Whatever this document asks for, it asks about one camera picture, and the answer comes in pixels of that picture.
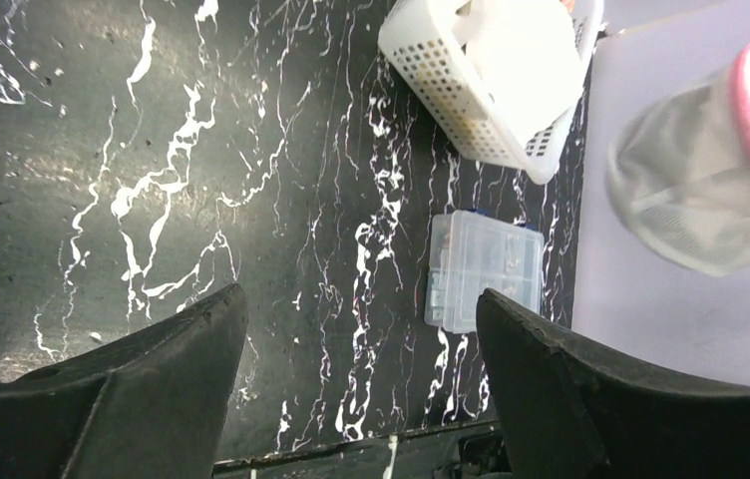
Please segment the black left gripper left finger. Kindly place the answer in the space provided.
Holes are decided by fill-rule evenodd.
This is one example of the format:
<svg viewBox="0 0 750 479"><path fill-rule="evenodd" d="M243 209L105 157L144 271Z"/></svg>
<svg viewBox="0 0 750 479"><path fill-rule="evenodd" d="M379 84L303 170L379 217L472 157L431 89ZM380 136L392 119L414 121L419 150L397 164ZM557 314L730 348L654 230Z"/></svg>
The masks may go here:
<svg viewBox="0 0 750 479"><path fill-rule="evenodd" d="M208 478L248 325L231 284L85 354L0 382L0 478Z"/></svg>

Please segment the white bra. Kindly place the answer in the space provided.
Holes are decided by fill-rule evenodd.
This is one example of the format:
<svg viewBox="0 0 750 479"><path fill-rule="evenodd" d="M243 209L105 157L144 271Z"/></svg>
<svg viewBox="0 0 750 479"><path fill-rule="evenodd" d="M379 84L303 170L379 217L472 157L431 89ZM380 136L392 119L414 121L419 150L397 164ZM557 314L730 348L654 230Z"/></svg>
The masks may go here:
<svg viewBox="0 0 750 479"><path fill-rule="evenodd" d="M466 55L521 145L582 93L575 30L562 1L471 1Z"/></svg>

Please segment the white mesh bag pink trim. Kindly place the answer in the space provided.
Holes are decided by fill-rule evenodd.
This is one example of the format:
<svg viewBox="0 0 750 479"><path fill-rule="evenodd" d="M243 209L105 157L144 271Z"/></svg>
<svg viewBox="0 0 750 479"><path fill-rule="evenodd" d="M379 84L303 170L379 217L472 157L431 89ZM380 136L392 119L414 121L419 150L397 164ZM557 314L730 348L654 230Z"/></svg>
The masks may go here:
<svg viewBox="0 0 750 479"><path fill-rule="evenodd" d="M620 222L664 259L713 276L750 266L750 43L627 123L606 188Z"/></svg>

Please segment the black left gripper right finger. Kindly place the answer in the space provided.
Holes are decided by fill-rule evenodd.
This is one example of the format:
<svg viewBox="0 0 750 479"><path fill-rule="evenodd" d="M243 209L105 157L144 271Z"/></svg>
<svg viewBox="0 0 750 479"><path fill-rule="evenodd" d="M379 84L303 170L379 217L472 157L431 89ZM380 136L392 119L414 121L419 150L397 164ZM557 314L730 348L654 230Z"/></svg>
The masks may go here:
<svg viewBox="0 0 750 479"><path fill-rule="evenodd" d="M477 335L518 478L750 478L750 386L661 367L487 289Z"/></svg>

